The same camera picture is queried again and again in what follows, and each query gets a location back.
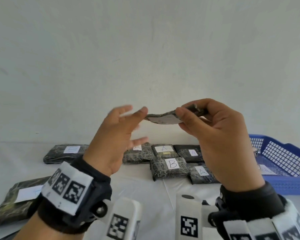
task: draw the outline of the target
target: left hand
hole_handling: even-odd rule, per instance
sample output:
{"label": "left hand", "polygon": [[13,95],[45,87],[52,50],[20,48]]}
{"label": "left hand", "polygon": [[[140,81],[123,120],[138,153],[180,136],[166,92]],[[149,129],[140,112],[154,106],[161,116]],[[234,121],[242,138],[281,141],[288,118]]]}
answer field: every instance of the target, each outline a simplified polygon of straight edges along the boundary
{"label": "left hand", "polygon": [[111,110],[84,153],[83,159],[107,176],[119,170],[126,150],[148,141],[148,137],[130,140],[131,133],[148,114],[147,107],[133,114],[121,116],[130,110],[132,105]]}

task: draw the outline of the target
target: blue tray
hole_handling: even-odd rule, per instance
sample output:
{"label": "blue tray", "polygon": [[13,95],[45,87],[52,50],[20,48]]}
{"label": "blue tray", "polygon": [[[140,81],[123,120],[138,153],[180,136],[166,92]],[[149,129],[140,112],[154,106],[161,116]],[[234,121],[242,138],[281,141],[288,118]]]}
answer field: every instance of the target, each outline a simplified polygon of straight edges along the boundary
{"label": "blue tray", "polygon": [[277,175],[263,175],[281,195],[300,195],[300,148],[264,135],[250,134],[252,146],[261,151],[257,162]]}

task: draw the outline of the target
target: white wall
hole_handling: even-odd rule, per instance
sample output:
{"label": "white wall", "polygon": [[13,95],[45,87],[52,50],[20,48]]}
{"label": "white wall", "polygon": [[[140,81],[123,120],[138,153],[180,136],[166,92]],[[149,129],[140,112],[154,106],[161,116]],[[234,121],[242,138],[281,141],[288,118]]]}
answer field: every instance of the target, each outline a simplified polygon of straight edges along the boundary
{"label": "white wall", "polygon": [[300,0],[0,0],[0,141],[89,143],[114,106],[206,97],[300,146]]}

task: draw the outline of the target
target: package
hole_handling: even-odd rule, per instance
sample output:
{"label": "package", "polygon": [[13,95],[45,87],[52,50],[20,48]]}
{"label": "package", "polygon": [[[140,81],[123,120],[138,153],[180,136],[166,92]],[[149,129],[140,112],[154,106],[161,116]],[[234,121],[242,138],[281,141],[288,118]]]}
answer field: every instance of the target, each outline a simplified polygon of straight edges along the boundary
{"label": "package", "polygon": [[55,145],[44,156],[43,162],[45,164],[61,164],[63,161],[71,163],[76,158],[81,157],[89,145],[80,144],[62,144]]}
{"label": "package", "polygon": [[155,155],[152,151],[151,144],[146,142],[142,145],[135,146],[134,148],[127,150],[123,154],[124,164],[140,164],[149,163],[151,159],[154,159]]}
{"label": "package", "polygon": [[187,163],[204,163],[200,145],[173,145],[180,157]]}
{"label": "package", "polygon": [[19,190],[44,185],[49,178],[50,177],[42,177],[16,183],[8,191],[3,203],[0,205],[0,226],[27,219],[28,209],[35,199],[15,203]]}
{"label": "package", "polygon": [[204,163],[188,163],[188,167],[190,171],[188,178],[192,184],[219,183]]}
{"label": "package", "polygon": [[154,144],[152,151],[156,158],[179,157],[172,144]]}
{"label": "package", "polygon": [[16,232],[9,234],[3,238],[0,238],[0,240],[13,240],[13,238],[18,234],[19,231],[16,231]]}
{"label": "package", "polygon": [[155,158],[150,161],[153,181],[157,179],[187,177],[190,172],[183,157]]}
{"label": "package", "polygon": [[[191,104],[186,108],[189,109],[198,117],[208,114],[208,110],[197,108],[196,104]],[[162,114],[148,114],[144,119],[160,125],[175,125],[175,124],[182,123],[182,121],[176,115],[175,110],[172,110],[167,113],[162,113]]]}

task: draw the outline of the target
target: hand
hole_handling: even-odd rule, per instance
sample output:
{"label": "hand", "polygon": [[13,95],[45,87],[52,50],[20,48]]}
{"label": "hand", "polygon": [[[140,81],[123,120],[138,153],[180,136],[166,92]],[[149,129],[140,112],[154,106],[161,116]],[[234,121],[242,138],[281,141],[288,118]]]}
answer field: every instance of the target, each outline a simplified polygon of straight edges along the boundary
{"label": "hand", "polygon": [[[208,109],[209,114],[198,118],[184,108],[190,104]],[[177,108],[176,115],[183,121],[181,129],[198,139],[207,167],[226,189],[249,191],[265,184],[241,113],[207,98]]]}
{"label": "hand", "polygon": [[148,113],[143,107],[134,114],[121,116],[132,110],[132,105],[114,108],[100,125],[83,159],[99,172],[110,176],[116,173],[124,152],[148,141],[148,137],[130,140],[131,133]]}

